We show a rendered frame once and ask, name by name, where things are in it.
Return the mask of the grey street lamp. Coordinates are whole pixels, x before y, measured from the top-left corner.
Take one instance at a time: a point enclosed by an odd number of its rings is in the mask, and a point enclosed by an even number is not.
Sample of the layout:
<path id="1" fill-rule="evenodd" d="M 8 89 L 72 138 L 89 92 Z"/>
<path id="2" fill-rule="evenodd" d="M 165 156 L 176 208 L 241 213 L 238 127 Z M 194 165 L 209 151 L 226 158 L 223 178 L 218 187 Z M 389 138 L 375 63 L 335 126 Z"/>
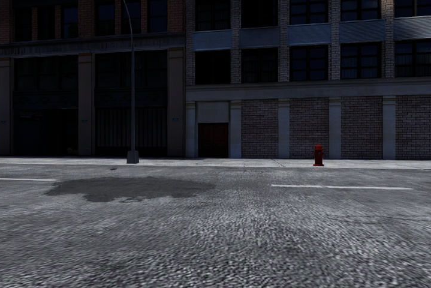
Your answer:
<path id="1" fill-rule="evenodd" d="M 135 50 L 134 50 L 134 33 L 132 28 L 132 20 L 126 0 L 123 0 L 124 7 L 128 16 L 130 39 L 131 39 L 131 148 L 127 153 L 127 164 L 138 164 L 138 150 L 135 147 Z"/>

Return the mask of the grey brick building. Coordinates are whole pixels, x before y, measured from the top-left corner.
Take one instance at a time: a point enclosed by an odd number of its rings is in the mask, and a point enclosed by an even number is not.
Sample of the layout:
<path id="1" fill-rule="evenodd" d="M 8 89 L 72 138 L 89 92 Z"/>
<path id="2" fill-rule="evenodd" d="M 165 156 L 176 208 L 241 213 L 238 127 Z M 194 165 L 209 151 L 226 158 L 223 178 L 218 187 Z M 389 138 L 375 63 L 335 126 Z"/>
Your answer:
<path id="1" fill-rule="evenodd" d="M 431 160 L 431 0 L 185 0 L 187 157 Z"/>

